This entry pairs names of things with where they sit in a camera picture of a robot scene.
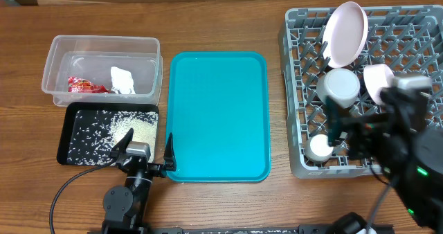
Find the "grey bowl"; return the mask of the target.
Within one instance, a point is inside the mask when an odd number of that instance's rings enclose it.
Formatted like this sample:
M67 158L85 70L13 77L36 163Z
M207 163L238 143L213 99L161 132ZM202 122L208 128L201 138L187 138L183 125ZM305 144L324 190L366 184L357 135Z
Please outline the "grey bowl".
M323 103L329 96L342 108L348 108L356 102L360 86L358 77L350 70L333 69L318 80L316 93Z

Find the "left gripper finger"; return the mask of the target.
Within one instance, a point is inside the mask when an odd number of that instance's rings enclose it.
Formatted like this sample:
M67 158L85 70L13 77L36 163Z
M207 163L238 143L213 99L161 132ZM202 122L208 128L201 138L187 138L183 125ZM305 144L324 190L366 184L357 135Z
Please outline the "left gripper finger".
M176 158L174 155L174 148L173 148L172 133L169 133L167 143L165 146L163 160L164 160L164 168L166 171L175 171L177 169Z
M126 152L127 146L133 139L133 135L134 130L130 128L129 131L124 135L124 137L112 147L109 156L112 159L117 159L121 154L124 154Z

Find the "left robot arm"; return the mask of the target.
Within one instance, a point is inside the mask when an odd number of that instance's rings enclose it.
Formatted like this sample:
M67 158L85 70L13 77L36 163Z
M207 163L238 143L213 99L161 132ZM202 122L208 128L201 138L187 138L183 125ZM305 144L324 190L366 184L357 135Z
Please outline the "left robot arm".
M123 186L114 186L104 196L101 233L152 233L143 221L152 179L164 178L177 168L172 134L168 136L162 164L150 163L149 145L133 141L133 135L130 129L110 152L116 167L127 177Z

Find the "small white plate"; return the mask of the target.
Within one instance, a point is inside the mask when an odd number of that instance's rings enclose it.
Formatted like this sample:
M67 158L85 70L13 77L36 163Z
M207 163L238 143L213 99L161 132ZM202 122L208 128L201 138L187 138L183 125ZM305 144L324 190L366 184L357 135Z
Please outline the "small white plate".
M394 73L386 64L367 65L363 69L363 80L368 95L377 105L383 105L380 92L390 86Z

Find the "white cup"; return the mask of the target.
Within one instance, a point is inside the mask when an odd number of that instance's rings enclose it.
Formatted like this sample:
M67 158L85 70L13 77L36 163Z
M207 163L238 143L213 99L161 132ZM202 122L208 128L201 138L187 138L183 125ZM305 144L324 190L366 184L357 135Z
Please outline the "white cup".
M329 146L325 134L317 134L309 138L305 145L305 156L313 162L325 162L333 154L334 148Z

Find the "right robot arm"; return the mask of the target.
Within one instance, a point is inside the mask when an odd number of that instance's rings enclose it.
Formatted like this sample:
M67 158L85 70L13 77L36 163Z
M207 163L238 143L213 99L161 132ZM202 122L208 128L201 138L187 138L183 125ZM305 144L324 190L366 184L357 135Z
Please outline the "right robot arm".
M384 88L382 114L353 117L326 98L330 146L349 144L350 159L374 158L409 214L421 227L442 232L442 130L426 124L426 93Z

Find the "red sauce packet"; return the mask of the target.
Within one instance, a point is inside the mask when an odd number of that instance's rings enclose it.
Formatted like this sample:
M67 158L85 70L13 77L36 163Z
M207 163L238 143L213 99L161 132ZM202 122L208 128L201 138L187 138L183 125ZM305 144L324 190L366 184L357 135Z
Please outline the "red sauce packet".
M71 93L108 93L103 85L97 85L89 80L77 77L69 77L69 90Z

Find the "large white plate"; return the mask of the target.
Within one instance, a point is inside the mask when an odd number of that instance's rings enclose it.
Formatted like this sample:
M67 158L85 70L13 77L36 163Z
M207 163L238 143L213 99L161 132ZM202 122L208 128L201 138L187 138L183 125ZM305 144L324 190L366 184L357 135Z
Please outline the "large white plate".
M328 66L342 68L351 64L362 52L368 36L368 18L362 7L348 1L335 9L323 33L323 57Z

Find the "white napkin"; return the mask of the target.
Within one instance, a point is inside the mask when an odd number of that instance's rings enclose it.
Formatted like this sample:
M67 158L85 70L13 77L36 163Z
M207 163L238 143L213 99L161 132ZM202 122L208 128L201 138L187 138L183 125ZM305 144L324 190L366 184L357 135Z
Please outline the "white napkin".
M111 67L111 91L117 94L135 94L132 73L117 66Z

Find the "white rice pile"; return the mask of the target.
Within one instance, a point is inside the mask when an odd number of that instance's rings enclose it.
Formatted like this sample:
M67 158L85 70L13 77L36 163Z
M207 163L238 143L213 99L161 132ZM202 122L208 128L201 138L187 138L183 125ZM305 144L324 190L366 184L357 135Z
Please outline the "white rice pile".
M133 141L148 143L150 162L155 157L159 115L156 112L79 110L75 115L66 162L69 165L103 165L109 153L130 128Z

